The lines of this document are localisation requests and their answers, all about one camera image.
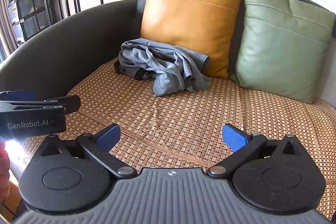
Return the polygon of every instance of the orange leather pillow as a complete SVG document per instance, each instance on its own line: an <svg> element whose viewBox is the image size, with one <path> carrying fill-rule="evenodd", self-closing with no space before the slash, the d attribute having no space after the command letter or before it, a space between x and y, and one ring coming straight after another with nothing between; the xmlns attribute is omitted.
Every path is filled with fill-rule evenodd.
<svg viewBox="0 0 336 224"><path fill-rule="evenodd" d="M140 37L210 57L206 75L227 79L228 54L241 0L146 0Z"/></svg>

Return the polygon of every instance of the sofa armrest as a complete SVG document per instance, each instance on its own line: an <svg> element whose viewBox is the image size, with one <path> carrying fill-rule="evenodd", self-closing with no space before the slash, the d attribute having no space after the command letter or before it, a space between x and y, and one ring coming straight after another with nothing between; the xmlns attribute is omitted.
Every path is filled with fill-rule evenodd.
<svg viewBox="0 0 336 224"><path fill-rule="evenodd" d="M316 97L336 108L336 39L331 38Z"/></svg>
<svg viewBox="0 0 336 224"><path fill-rule="evenodd" d="M132 39L136 0L97 6L35 35L0 65L0 91L33 90L35 100L64 96Z"/></svg>

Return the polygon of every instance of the blue gripper pad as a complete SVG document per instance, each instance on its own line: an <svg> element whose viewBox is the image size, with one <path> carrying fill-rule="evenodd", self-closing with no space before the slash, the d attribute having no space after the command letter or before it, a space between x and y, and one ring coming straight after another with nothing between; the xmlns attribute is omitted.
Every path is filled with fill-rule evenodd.
<svg viewBox="0 0 336 224"><path fill-rule="evenodd" d="M232 149L233 152L241 149L251 140L250 135L229 123L226 123L223 126L222 136L223 141Z"/></svg>
<svg viewBox="0 0 336 224"><path fill-rule="evenodd" d="M106 132L96 139L96 144L109 152L120 141L120 127L115 123L105 129Z"/></svg>

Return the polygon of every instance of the gray shirt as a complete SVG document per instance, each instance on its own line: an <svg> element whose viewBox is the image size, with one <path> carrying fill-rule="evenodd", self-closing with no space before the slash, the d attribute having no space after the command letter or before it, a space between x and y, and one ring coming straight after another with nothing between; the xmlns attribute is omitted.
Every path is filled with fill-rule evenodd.
<svg viewBox="0 0 336 224"><path fill-rule="evenodd" d="M200 72L209 66L209 57L183 47L139 38L121 45L119 61L133 74L139 68L155 72L155 96L180 90L206 90L210 86L210 80Z"/></svg>

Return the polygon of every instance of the metal screw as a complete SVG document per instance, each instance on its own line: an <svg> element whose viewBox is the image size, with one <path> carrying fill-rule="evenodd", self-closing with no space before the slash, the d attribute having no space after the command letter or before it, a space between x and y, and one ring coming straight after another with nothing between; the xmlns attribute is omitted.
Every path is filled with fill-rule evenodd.
<svg viewBox="0 0 336 224"><path fill-rule="evenodd" d="M130 175L133 172L134 172L134 169L131 166L123 166L118 169L118 174L120 175Z"/></svg>
<svg viewBox="0 0 336 224"><path fill-rule="evenodd" d="M221 175L224 174L226 172L226 168L224 166L213 166L210 168L210 173L213 175Z"/></svg>

